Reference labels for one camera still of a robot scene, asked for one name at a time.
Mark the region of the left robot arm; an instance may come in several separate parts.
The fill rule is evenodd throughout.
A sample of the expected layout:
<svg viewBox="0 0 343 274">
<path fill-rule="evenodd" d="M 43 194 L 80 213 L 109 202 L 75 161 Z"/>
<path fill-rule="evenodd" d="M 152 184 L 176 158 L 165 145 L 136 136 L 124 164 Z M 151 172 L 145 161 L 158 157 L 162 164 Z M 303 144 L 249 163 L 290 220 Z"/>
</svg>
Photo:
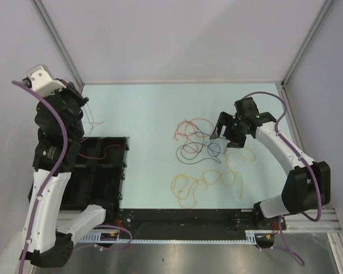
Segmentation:
<svg viewBox="0 0 343 274">
<path fill-rule="evenodd" d="M 35 123 L 38 145 L 33 167 L 34 181 L 20 263 L 28 260 L 40 268 L 61 268 L 75 245 L 93 228 L 109 228 L 115 214 L 101 205 L 90 204 L 66 225 L 58 225 L 58 214 L 65 188 L 81 149 L 84 129 L 83 106 L 88 98 L 72 83 L 56 79 L 45 96 L 22 82 L 13 82 L 38 99 Z"/>
</svg>

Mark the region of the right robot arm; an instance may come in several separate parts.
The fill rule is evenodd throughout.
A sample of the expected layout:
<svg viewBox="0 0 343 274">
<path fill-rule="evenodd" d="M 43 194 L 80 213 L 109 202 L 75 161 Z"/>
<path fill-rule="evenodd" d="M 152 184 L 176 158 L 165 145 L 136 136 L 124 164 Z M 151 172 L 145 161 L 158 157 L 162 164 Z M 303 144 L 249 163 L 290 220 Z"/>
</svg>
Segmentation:
<svg viewBox="0 0 343 274">
<path fill-rule="evenodd" d="M 260 112 L 251 94 L 235 101 L 235 114 L 221 112 L 210 139 L 224 137 L 229 148 L 244 148 L 246 137 L 258 140 L 275 157 L 287 178 L 281 194 L 257 202 L 252 222 L 265 229 L 274 219 L 302 214 L 313 222 L 330 202 L 330 167 L 304 153 L 279 129 L 281 117 Z"/>
</svg>

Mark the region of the black compartment bin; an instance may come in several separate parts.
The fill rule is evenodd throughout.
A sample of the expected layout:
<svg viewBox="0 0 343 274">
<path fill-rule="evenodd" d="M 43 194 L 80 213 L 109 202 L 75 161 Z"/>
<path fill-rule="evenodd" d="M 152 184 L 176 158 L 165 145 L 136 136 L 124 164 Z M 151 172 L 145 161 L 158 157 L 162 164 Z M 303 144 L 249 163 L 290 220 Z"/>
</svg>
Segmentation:
<svg viewBox="0 0 343 274">
<path fill-rule="evenodd" d="M 128 137 L 70 139 L 60 167 L 54 173 L 70 172 L 60 203 L 61 211 L 83 211 L 88 205 L 105 208 L 110 215 L 119 211 L 125 180 Z"/>
</svg>

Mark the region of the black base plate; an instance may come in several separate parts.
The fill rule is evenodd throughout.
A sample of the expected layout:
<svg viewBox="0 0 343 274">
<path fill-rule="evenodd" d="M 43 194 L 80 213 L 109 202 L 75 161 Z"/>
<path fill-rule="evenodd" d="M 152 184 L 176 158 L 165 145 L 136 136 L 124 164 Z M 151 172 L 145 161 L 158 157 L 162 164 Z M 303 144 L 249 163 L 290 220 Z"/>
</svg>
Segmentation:
<svg viewBox="0 0 343 274">
<path fill-rule="evenodd" d="M 262 219 L 252 209 L 121 209 L 103 222 L 118 223 L 134 240 L 245 240 L 246 231 L 286 228 L 284 220 Z"/>
</svg>

